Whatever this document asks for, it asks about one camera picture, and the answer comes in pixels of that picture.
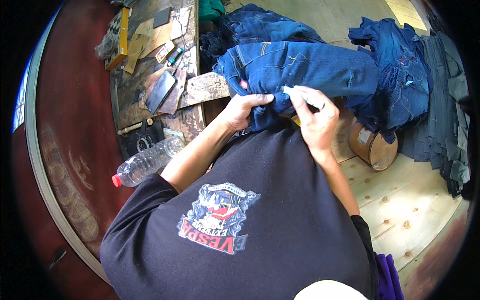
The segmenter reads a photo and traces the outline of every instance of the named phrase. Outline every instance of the left hand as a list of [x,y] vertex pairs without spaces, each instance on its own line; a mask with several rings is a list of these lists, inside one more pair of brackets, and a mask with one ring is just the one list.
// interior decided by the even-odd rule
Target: left hand
[[249,125],[249,115],[252,107],[267,105],[275,97],[272,94],[254,94],[240,96],[236,94],[228,103],[227,107],[218,115],[217,119],[231,132],[243,130]]

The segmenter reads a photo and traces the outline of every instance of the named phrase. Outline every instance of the red bottle cap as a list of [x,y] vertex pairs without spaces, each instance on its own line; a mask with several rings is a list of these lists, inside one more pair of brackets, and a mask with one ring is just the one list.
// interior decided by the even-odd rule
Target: red bottle cap
[[121,186],[121,181],[120,181],[120,177],[115,174],[112,176],[112,181],[113,181],[113,184],[116,186],[116,187],[119,187]]

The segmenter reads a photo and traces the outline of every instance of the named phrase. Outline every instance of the back pocket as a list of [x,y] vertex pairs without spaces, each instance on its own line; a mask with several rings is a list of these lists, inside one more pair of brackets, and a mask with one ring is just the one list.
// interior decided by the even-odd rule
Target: back pocket
[[246,45],[235,46],[241,66],[244,68],[257,58],[260,58],[269,53],[283,51],[285,49],[285,42],[262,42]]

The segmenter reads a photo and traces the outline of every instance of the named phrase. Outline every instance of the finger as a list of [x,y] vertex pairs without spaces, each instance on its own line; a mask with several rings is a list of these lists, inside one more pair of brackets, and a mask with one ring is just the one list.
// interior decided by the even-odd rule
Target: finger
[[303,85],[296,85],[293,87],[296,90],[308,93],[310,95],[315,95],[318,97],[320,100],[322,100],[325,103],[325,106],[323,107],[322,111],[334,111],[336,110],[336,105],[333,104],[333,102],[330,100],[329,97],[325,96],[322,91],[313,89],[311,87],[303,86]]
[[313,119],[313,113],[308,109],[307,102],[299,95],[291,95],[290,101],[302,124],[308,124]]
[[243,96],[241,99],[245,106],[252,108],[254,106],[267,105],[268,103],[272,102],[273,99],[275,99],[275,96],[273,96],[272,94],[253,94]]

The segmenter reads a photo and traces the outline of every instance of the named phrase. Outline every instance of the wooden floor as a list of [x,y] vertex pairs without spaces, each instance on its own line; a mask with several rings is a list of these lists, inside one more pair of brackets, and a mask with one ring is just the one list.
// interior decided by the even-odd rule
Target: wooden floor
[[[362,16],[374,21],[393,18],[402,27],[404,22],[410,23],[419,35],[428,34],[426,30],[430,29],[425,11],[417,13],[409,0],[303,0],[302,5],[291,0],[245,3],[224,0],[224,5],[231,12],[250,2],[307,24],[329,44],[352,49],[356,46],[348,39],[348,28],[358,27]],[[377,253],[391,253],[397,271],[405,269],[400,277],[402,288],[405,295],[412,296],[406,299],[422,299],[420,296],[428,295],[434,283],[421,292],[418,292],[421,287],[409,290],[415,280],[412,278],[417,278],[414,277],[417,257],[420,259],[430,249],[429,245],[436,243],[435,238],[453,219],[462,200],[449,195],[445,181],[438,170],[432,170],[430,162],[414,162],[399,154],[387,170],[373,171],[348,146],[347,136],[355,117],[341,99],[334,102],[340,108],[340,120],[332,148],[357,198],[360,213],[370,227],[373,249]],[[463,214],[467,206],[461,207]]]

